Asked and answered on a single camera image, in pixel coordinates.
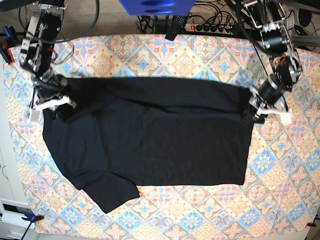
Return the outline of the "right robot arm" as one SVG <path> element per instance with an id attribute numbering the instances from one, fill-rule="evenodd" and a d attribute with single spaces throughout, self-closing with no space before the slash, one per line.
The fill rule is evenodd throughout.
<path id="1" fill-rule="evenodd" d="M 49 109 L 55 112 L 62 105 L 77 107 L 68 96 L 70 87 L 67 79 L 55 74 L 52 64 L 58 58 L 54 47 L 58 40 L 66 9 L 63 0 L 39 0 L 38 9 L 30 18 L 22 40 L 18 62 L 20 67 L 30 73 L 33 93 L 24 118 L 30 122 L 40 119 L 40 113 Z"/>

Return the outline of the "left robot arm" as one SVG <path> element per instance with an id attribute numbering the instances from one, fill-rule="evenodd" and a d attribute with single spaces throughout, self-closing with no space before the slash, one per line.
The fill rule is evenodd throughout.
<path id="1" fill-rule="evenodd" d="M 259 30 L 261 43 L 257 42 L 245 29 L 242 13 L 247 11 L 256 29 Z M 272 73 L 259 86 L 250 86 L 251 98 L 249 112 L 256 123 L 263 124 L 268 115 L 278 115 L 282 124 L 291 124 L 292 112 L 288 104 L 279 110 L 275 108 L 285 93 L 291 92 L 298 82 L 303 69 L 297 50 L 293 47 L 285 26 L 286 14 L 280 3 L 272 0 L 238 0 L 235 13 L 243 35 L 269 56 Z"/>

